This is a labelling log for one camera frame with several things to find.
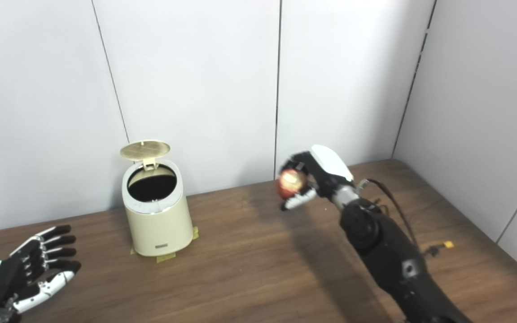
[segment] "trash can lid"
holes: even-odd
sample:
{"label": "trash can lid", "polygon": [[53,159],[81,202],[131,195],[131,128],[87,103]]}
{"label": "trash can lid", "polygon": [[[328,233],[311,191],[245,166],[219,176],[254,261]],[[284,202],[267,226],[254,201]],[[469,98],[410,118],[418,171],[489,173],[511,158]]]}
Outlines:
{"label": "trash can lid", "polygon": [[170,146],[158,140],[142,140],[121,149],[121,156],[133,162],[143,162],[145,169],[156,168],[155,159],[170,151]]}

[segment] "robotic arm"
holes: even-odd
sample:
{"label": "robotic arm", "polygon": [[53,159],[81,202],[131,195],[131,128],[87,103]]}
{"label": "robotic arm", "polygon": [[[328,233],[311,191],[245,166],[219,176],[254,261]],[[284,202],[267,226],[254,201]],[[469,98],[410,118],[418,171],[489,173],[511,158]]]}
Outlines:
{"label": "robotic arm", "polygon": [[[73,248],[62,245],[75,242],[69,225],[52,227],[30,237],[0,260],[0,323],[18,323],[21,314],[43,303],[63,288],[80,269],[76,261],[59,259],[74,256]],[[49,270],[59,272],[36,282]]]}
{"label": "robotic arm", "polygon": [[[313,180],[300,180],[310,176]],[[472,323],[447,298],[428,273],[418,246],[380,207],[360,197],[367,183],[358,185],[340,157],[331,149],[314,145],[290,157],[283,166],[281,186],[296,192],[281,208],[293,209],[316,195],[328,198],[341,212],[340,226],[366,268],[382,290],[390,294],[409,323]]]}

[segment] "cream trash can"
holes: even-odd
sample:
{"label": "cream trash can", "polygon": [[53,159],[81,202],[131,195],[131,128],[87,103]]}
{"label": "cream trash can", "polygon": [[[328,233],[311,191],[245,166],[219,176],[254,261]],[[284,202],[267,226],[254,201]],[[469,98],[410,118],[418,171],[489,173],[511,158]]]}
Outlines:
{"label": "cream trash can", "polygon": [[138,141],[121,149],[121,156],[138,162],[123,176],[123,203],[133,247],[143,256],[181,250],[193,240],[193,223],[179,168],[159,159],[171,148],[161,141]]}

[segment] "table surface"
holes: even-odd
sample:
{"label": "table surface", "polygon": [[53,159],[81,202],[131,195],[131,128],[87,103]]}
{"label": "table surface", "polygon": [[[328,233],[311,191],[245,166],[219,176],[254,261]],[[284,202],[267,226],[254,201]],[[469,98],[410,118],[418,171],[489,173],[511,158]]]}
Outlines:
{"label": "table surface", "polygon": [[[355,178],[386,184],[423,248],[456,247],[429,260],[441,288],[477,323],[517,323],[517,264],[403,163],[351,167]],[[390,201],[377,188],[369,200]],[[382,323],[400,310],[377,288],[338,226],[338,211],[317,199],[279,211],[274,182],[188,197],[201,237],[156,264],[130,255],[123,210],[0,231],[0,258],[27,237],[69,223],[77,235],[76,278],[23,322]],[[397,214],[390,205],[390,213]]]}

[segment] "apple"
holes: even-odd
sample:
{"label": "apple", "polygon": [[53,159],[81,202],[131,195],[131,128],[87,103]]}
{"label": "apple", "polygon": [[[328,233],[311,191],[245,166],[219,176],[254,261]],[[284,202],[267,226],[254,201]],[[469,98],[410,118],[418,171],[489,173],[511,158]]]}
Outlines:
{"label": "apple", "polygon": [[304,172],[292,168],[282,171],[277,181],[279,196],[283,200],[288,200],[299,192],[307,184],[307,181],[308,179]]}

